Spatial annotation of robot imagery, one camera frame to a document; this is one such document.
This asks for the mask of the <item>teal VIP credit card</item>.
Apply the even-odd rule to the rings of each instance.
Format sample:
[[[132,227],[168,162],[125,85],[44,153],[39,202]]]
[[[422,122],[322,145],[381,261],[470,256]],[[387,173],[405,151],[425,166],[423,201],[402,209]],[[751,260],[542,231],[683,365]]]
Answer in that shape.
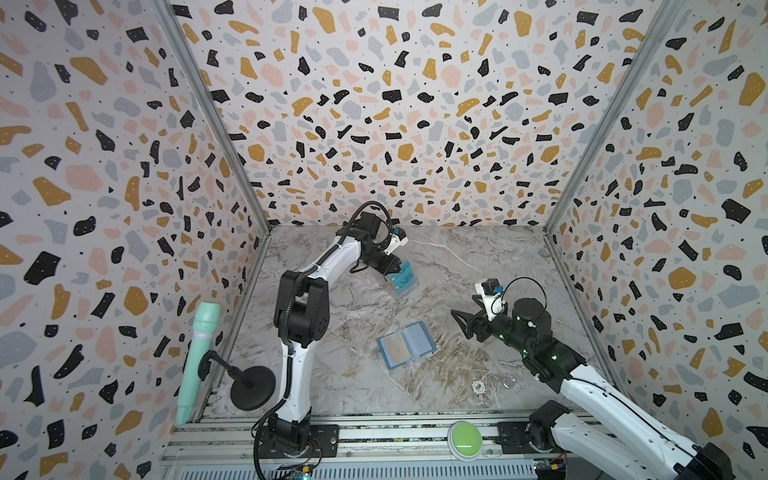
[[[414,282],[414,274],[409,261],[404,261],[399,266],[399,271],[386,276],[388,283],[395,291],[404,291]]]

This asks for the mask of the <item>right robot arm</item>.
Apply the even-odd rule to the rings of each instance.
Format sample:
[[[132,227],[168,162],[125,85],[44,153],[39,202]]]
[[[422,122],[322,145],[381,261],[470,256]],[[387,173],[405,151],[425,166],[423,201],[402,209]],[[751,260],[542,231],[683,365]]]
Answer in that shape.
[[[541,383],[591,414],[599,429],[548,401],[529,417],[526,444],[575,454],[614,479],[731,479],[728,455],[665,426],[613,387],[586,359],[556,339],[551,316],[534,298],[512,306],[476,294],[480,311],[451,315],[468,339],[496,338],[516,350]]]

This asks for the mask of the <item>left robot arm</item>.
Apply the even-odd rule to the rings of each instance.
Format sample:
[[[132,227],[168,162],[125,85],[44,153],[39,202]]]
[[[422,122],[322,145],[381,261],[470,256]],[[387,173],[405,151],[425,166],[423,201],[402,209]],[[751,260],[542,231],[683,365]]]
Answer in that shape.
[[[394,251],[406,243],[407,234],[386,207],[368,201],[336,231],[316,260],[282,274],[273,317],[282,353],[279,396],[257,423],[257,448],[274,445],[299,456],[311,445],[314,349],[330,324],[331,287],[343,274],[366,268],[384,276],[400,272],[401,260]]]

